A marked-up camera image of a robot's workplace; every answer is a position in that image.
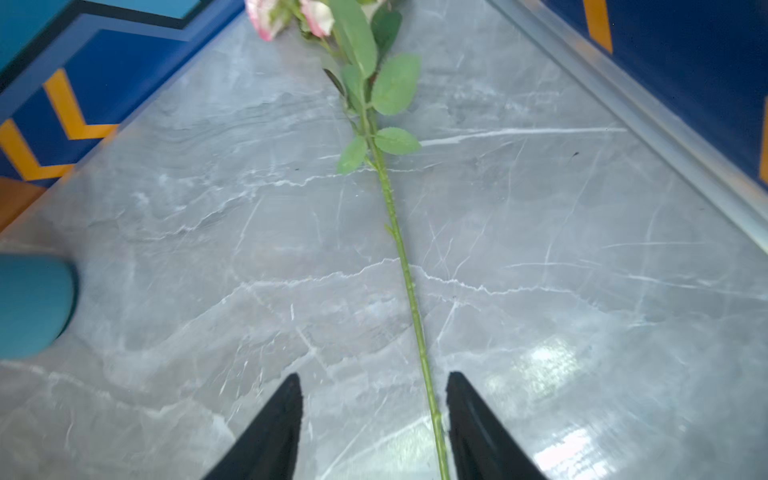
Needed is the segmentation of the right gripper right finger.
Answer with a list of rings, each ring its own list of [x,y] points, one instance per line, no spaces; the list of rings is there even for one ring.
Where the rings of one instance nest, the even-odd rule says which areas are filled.
[[[459,480],[545,480],[469,380],[449,374],[450,443]]]

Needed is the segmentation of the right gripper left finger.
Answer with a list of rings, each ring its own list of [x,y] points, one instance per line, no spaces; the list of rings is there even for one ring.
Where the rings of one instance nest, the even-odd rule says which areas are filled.
[[[290,374],[205,480],[290,480],[303,415],[300,377]]]

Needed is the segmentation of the teal ceramic vase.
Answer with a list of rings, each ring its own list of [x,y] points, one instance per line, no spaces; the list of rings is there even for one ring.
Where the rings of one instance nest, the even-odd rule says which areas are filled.
[[[1,358],[35,356],[65,331],[79,293],[74,264],[52,255],[1,255]]]

